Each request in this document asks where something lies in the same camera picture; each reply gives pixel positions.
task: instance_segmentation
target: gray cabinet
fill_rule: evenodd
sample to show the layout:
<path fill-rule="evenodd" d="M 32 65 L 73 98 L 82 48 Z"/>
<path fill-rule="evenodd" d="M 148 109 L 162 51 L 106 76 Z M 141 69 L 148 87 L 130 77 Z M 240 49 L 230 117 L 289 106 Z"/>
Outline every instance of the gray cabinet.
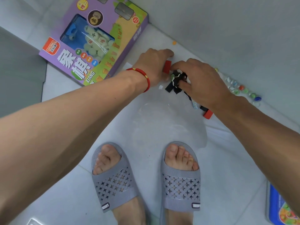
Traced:
<path fill-rule="evenodd" d="M 41 102 L 47 63 L 38 53 L 0 27 L 0 117 Z"/>

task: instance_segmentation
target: gray slide sandal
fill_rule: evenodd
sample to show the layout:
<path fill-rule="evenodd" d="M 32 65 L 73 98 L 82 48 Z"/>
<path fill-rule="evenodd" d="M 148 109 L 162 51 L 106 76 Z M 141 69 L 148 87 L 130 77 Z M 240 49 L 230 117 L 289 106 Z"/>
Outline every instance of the gray slide sandal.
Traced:
<path fill-rule="evenodd" d="M 170 144 L 184 146 L 198 162 L 196 154 L 185 143 L 174 141 Z M 162 204 L 160 210 L 160 225 L 164 225 L 165 209 L 176 212 L 194 212 L 200 210 L 200 169 L 196 171 L 183 171 L 169 167 L 165 163 L 166 149 L 161 160 L 161 183 L 162 183 Z"/>
<path fill-rule="evenodd" d="M 121 155 L 121 159 L 108 171 L 99 175 L 92 174 L 104 213 L 125 204 L 139 194 L 127 156 L 119 145 L 113 142 L 100 145 L 92 157 L 92 170 L 94 170 L 98 154 L 105 144 L 114 146 Z"/>

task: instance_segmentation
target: purple box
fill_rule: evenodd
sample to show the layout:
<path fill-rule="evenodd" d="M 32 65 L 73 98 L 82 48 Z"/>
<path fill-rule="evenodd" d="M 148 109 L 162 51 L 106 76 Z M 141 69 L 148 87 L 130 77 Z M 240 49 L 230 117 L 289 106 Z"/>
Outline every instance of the purple box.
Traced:
<path fill-rule="evenodd" d="M 114 75 L 148 24 L 128 0 L 75 0 L 40 56 L 89 85 Z"/>

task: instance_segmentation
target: red bracelet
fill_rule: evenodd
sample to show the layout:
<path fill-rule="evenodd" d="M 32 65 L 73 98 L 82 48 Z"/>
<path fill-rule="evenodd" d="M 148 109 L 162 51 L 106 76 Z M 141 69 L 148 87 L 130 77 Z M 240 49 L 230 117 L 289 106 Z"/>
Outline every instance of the red bracelet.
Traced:
<path fill-rule="evenodd" d="M 139 72 L 140 74 L 142 74 L 142 75 L 147 79 L 147 82 L 148 82 L 148 87 L 147 87 L 147 89 L 146 89 L 144 92 L 146 92 L 146 91 L 149 90 L 149 88 L 150 88 L 150 80 L 149 80 L 149 78 L 147 77 L 147 74 L 146 74 L 143 70 L 141 70 L 141 69 L 136 69 L 136 68 L 130 68 L 130 69 L 126 69 L 126 70 L 134 70 L 134 71 L 137 71 L 137 72 Z"/>

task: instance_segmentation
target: person's left hand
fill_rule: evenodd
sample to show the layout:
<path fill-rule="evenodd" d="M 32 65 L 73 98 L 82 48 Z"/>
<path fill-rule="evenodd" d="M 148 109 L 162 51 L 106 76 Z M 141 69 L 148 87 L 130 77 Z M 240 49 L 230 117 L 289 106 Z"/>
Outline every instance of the person's left hand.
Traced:
<path fill-rule="evenodd" d="M 150 80 L 151 87 L 156 86 L 161 80 L 169 78 L 169 74 L 163 73 L 163 67 L 166 60 L 172 56 L 174 56 L 172 50 L 154 50 L 150 48 L 140 55 L 133 68 L 143 70 Z"/>

